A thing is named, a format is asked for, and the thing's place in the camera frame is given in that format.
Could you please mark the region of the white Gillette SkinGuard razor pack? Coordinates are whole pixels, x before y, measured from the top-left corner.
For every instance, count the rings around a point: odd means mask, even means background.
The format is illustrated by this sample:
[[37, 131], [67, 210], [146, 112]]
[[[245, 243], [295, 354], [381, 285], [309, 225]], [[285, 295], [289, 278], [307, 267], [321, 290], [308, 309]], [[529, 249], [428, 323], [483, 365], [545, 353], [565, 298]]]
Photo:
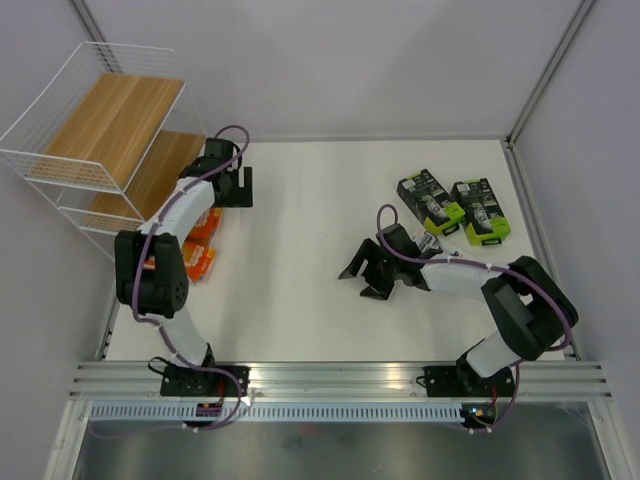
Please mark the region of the white Gillette SkinGuard razor pack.
[[471, 256], [447, 240], [440, 240], [424, 228], [417, 228], [410, 234], [411, 241], [418, 252], [407, 254], [408, 258], [418, 259], [422, 264], [462, 264], [472, 261]]

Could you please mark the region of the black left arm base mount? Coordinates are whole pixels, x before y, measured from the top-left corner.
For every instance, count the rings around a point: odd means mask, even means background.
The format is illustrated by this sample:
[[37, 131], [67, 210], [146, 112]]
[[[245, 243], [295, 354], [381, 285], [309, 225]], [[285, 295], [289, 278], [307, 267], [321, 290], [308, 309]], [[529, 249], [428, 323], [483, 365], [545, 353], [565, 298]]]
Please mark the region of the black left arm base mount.
[[244, 397], [249, 386], [250, 368], [221, 365], [226, 372], [208, 373], [170, 365], [162, 373], [161, 397]]

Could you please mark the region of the aluminium corner frame post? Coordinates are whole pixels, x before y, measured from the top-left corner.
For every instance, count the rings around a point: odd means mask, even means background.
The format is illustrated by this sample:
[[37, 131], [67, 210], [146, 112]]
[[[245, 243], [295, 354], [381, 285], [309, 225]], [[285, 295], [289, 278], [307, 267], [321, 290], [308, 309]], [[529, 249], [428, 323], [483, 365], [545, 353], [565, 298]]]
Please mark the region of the aluminium corner frame post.
[[572, 47], [598, 5], [598, 0], [581, 0], [578, 2], [576, 9], [565, 26], [531, 93], [527, 97], [524, 106], [516, 117], [510, 132], [505, 137], [504, 143], [508, 149], [512, 150], [517, 140], [521, 137], [537, 106], [544, 98], [551, 83], [559, 73]]

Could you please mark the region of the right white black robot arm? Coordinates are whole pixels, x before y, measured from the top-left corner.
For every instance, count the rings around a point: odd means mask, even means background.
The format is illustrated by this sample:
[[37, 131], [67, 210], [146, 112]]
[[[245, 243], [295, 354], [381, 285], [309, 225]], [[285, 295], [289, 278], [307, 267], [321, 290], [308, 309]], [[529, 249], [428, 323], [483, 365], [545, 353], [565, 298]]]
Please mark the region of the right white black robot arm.
[[414, 241], [399, 224], [361, 243], [341, 280], [357, 276], [367, 287], [362, 297], [386, 300], [400, 281], [423, 291], [448, 292], [484, 303], [497, 332], [481, 340], [456, 361], [459, 388], [478, 395], [493, 376], [521, 361], [535, 361], [552, 349], [579, 320], [544, 268], [521, 256], [502, 266], [451, 255], [436, 240]]

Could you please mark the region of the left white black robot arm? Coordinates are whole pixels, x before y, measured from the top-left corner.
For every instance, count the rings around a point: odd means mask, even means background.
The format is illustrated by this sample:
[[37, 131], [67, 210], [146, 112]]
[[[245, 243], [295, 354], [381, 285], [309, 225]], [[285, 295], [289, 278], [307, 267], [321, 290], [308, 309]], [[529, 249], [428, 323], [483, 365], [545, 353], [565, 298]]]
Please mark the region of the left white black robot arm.
[[204, 154], [179, 174], [173, 191], [135, 230], [114, 241], [116, 297], [134, 320], [160, 335], [183, 383], [206, 396], [218, 375], [231, 379], [215, 362], [212, 347], [194, 325], [187, 307], [189, 279], [182, 247], [196, 221], [210, 208], [253, 205], [252, 170], [243, 165], [249, 142], [239, 146], [219, 136], [205, 140]]

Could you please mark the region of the aluminium table rail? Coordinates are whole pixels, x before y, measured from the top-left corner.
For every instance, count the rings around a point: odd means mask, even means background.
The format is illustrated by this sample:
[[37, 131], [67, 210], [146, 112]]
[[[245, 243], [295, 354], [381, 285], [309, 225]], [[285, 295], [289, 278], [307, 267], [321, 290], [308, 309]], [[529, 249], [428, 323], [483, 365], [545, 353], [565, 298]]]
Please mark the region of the aluminium table rail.
[[[259, 401], [409, 401], [425, 398], [416, 383], [424, 362], [249, 362], [248, 396]], [[80, 363], [73, 400], [156, 400], [161, 377], [141, 361]], [[610, 401], [604, 369], [590, 361], [537, 361], [520, 366], [522, 402]]]

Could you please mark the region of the black green razor box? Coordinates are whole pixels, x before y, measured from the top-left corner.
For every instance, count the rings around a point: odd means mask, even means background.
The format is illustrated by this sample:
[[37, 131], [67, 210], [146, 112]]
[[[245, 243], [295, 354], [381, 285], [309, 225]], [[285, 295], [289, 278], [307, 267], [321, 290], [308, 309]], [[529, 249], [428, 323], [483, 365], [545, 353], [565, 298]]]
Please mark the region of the black green razor box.
[[457, 181], [451, 196], [464, 210], [464, 232], [472, 246], [500, 245], [511, 226], [487, 178]]
[[396, 193], [429, 233], [448, 236], [460, 229], [465, 211], [429, 170], [399, 180]]

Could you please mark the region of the orange Gillette Fusion5 razor box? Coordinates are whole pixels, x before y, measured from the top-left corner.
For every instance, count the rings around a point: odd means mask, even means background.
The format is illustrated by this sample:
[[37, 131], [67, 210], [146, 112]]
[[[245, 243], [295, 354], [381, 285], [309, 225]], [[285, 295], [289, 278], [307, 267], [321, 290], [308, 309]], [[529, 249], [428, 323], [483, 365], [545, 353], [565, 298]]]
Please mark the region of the orange Gillette Fusion5 razor box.
[[215, 234], [220, 223], [223, 210], [221, 208], [211, 208], [205, 211], [195, 222], [187, 238], [191, 241], [206, 241]]

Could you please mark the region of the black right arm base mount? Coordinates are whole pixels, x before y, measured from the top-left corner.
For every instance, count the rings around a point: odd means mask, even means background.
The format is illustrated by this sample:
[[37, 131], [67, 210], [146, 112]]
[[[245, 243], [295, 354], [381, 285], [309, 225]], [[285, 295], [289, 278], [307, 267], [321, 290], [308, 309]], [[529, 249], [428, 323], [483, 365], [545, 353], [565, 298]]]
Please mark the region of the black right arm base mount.
[[515, 393], [515, 378], [509, 367], [490, 377], [479, 377], [473, 370], [458, 365], [427, 365], [416, 383], [429, 398], [511, 397]]

